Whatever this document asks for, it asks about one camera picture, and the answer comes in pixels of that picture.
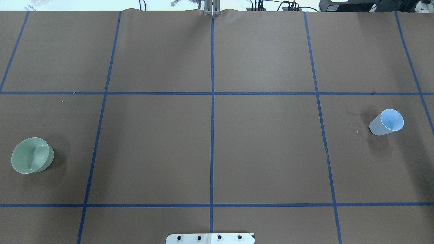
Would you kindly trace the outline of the light blue plastic cup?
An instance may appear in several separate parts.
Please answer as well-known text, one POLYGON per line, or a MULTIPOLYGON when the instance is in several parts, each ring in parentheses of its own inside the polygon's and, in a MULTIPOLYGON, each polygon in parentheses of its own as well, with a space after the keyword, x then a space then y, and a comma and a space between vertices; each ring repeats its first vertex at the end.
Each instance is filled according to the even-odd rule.
POLYGON ((405 121, 403 116, 394 109, 386 109, 375 117, 369 124, 372 134, 382 136, 403 129, 405 121))

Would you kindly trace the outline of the green ceramic bowl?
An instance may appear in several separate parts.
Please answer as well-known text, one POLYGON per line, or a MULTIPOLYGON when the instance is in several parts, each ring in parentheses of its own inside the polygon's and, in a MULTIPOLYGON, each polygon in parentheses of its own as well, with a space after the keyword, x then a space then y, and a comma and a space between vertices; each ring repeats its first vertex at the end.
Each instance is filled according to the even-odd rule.
POLYGON ((32 137, 20 142, 11 155, 13 169, 21 174, 46 170, 53 162, 53 148, 42 138, 32 137))

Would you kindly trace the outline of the black box with label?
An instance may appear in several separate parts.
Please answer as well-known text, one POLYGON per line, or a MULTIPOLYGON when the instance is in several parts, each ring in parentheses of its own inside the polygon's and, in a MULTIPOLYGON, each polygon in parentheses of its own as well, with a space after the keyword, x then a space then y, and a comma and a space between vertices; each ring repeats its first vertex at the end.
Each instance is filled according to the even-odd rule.
POLYGON ((375 3, 320 3, 319 8, 322 12, 369 12, 375 3))

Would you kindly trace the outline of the aluminium frame post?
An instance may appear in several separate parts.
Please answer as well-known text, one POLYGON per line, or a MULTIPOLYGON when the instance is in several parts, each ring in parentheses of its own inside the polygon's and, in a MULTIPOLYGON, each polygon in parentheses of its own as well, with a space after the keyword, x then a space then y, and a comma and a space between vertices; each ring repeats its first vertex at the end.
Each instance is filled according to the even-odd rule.
POLYGON ((220 0, 203 0, 204 15, 217 17, 221 14, 220 0))

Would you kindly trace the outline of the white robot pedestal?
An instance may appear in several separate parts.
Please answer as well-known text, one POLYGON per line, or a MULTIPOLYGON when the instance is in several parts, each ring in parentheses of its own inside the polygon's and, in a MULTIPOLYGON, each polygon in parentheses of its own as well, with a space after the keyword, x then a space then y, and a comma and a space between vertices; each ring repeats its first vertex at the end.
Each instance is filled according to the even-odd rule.
POLYGON ((254 244, 250 233, 185 233, 170 234, 166 244, 254 244))

